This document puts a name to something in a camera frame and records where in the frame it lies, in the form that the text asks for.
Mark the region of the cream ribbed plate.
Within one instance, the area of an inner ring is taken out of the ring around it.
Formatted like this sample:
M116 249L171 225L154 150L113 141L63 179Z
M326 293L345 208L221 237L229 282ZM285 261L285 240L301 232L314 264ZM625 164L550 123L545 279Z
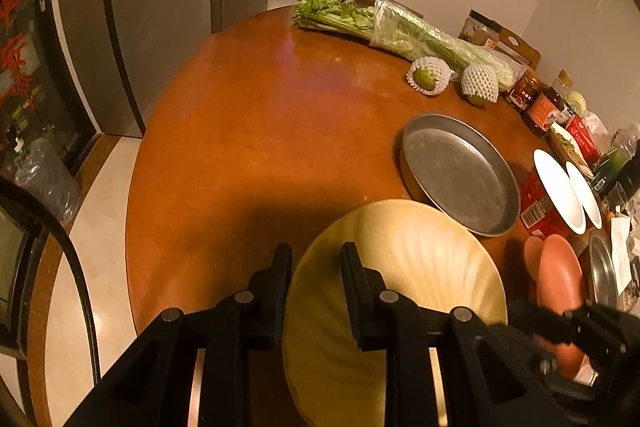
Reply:
M340 250L356 245L362 264L418 306L472 309L485 323L508 319L494 260L442 212L403 199L372 202L341 217L297 265L283 325L283 363L293 401L311 426L381 426L386 356L361 351L352 335Z

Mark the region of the pink bear-shaped plate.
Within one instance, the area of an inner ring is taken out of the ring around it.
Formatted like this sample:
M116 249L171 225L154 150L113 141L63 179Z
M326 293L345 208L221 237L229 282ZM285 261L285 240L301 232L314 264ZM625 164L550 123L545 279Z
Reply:
M586 299L582 268L572 245L563 236L545 239L529 236L524 243L524 262L528 272L528 300L556 314L582 306ZM564 377L573 379L582 367L585 353L575 345L550 343L537 335L536 340L558 360Z

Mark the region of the round metal pan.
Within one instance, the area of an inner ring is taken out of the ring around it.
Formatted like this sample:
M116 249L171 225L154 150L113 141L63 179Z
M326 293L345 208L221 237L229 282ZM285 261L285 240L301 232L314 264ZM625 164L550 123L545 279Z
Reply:
M410 196L484 237L511 232L520 212L515 176L484 135L437 113L405 125L399 165Z

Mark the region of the small metal bowl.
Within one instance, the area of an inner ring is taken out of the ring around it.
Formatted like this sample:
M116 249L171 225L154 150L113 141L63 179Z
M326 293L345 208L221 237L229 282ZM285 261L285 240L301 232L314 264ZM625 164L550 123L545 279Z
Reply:
M599 305L616 308L616 275L608 240L601 232L590 232L588 244L578 260L582 267L588 299Z

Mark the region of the large white plate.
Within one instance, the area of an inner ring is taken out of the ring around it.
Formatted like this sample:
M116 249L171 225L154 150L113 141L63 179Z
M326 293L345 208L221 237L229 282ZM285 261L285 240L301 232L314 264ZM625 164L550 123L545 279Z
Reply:
M555 210L570 231L578 235L584 233L586 231L585 210L579 202L565 169L545 150L534 150L533 158L538 178Z

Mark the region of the small white plate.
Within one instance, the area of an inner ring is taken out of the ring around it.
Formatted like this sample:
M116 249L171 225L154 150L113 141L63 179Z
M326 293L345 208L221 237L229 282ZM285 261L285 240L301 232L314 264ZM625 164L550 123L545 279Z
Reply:
M601 230L603 222L596 195L593 194L582 172L574 164L567 161L565 168L570 178L570 184L572 184L574 193L576 194L578 202L582 205L582 209L585 210L586 216L597 230Z

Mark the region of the white paper napkin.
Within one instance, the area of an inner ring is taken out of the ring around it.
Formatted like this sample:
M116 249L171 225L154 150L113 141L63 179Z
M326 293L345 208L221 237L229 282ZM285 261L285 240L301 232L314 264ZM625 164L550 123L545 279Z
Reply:
M619 215L611 220L611 256L615 272L617 295L638 282L636 261L636 239L631 232L631 217Z

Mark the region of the crumpled plastic bag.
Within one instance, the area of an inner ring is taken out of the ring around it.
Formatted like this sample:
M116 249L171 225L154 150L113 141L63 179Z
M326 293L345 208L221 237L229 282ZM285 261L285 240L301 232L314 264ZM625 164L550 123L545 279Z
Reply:
M76 216L81 194L52 144L35 139L14 160L15 183L32 194L63 225Z

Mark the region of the red snack package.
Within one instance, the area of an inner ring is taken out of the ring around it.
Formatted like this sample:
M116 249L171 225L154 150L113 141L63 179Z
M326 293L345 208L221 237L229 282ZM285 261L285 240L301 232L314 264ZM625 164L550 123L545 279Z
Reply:
M596 144L594 144L590 131L582 118L577 115L570 117L570 120L567 121L567 124L565 125L565 130L576 141L580 153L582 153L582 157L585 158L587 165L596 165L601 154L599 153Z

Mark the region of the brown sauce jar orange label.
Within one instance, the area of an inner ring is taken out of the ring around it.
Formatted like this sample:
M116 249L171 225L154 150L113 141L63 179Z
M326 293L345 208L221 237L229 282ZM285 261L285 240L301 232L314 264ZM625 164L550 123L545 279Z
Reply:
M542 89L533 104L526 109L523 120L529 130L543 136L551 128L565 108L565 100L552 87Z

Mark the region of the right foam-netted green fruit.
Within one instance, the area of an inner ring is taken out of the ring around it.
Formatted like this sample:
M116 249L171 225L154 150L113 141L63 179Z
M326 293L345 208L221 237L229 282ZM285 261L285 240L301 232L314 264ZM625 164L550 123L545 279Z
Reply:
M476 107L496 103L499 83L495 69L484 64L469 65L462 74L461 90L468 102Z

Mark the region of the foam-netted green fruit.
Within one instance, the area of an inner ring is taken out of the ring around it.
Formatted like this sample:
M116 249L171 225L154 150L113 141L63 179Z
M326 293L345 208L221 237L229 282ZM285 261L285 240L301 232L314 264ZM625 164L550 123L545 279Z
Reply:
M426 96L440 95L448 87L452 70L441 58L424 56L415 60L406 75L410 87Z
M469 65L462 74L461 90L468 102L476 107L496 103L499 83L495 69L484 64Z

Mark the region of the chili sauce jar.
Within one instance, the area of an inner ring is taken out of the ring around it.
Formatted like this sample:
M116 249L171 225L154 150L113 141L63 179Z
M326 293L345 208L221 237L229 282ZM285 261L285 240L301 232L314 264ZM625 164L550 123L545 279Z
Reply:
M538 94L544 90L544 87L546 85L538 78L536 72L527 67L506 95L506 101L520 112L526 112L535 102Z

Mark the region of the glass storage jar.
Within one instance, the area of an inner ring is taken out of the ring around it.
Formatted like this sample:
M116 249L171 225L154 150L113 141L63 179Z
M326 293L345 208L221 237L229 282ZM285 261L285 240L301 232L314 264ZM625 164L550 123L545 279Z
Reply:
M500 41L501 29L501 25L495 20L491 20L480 14L480 12L471 10L460 31L459 39L476 46L495 49Z

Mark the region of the celery bunch in plastic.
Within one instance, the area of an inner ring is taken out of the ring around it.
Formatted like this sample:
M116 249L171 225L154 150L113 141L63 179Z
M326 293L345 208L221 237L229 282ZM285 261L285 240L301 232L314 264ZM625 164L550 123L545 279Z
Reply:
M390 0L374 0L363 6L356 0L298 0L293 22L306 28L366 40L370 46L413 62L434 56L444 60L457 74L472 64L494 69L498 89L509 90L516 70L497 52L450 36L423 18Z

